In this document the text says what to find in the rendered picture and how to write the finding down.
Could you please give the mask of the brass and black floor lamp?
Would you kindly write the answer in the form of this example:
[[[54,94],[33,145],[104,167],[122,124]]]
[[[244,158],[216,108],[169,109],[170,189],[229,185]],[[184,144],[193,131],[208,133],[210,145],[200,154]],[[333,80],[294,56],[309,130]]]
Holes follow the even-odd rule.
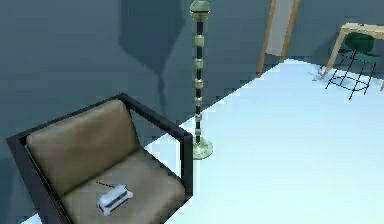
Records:
[[[208,0],[193,0],[190,5],[190,15],[196,22],[196,34],[194,45],[196,47],[195,66],[195,138],[193,143],[193,159],[202,160],[209,157],[213,152],[212,143],[202,137],[202,89],[204,82],[202,72],[204,68],[203,48],[205,44],[204,21],[208,19],[210,13],[210,3]]]

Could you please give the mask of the wooden framed room door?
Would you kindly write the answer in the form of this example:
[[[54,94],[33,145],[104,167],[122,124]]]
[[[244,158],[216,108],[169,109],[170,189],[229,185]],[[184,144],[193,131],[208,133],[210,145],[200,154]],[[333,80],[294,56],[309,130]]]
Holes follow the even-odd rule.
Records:
[[[263,74],[265,56],[278,56],[282,63],[287,55],[300,0],[271,0],[264,42],[256,77]]]

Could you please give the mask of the light wooden table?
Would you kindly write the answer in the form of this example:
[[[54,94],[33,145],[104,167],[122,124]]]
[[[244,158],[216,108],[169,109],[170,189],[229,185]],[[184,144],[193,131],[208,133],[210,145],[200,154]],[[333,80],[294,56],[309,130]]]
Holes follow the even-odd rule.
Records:
[[[331,55],[325,66],[320,66],[318,73],[320,75],[319,80],[324,79],[325,76],[333,69],[337,56],[340,55],[338,50],[344,48],[343,40],[347,34],[357,32],[361,34],[368,34],[374,37],[376,40],[384,40],[384,26],[380,25],[368,25],[362,23],[346,23],[340,28],[340,32],[336,38]]]

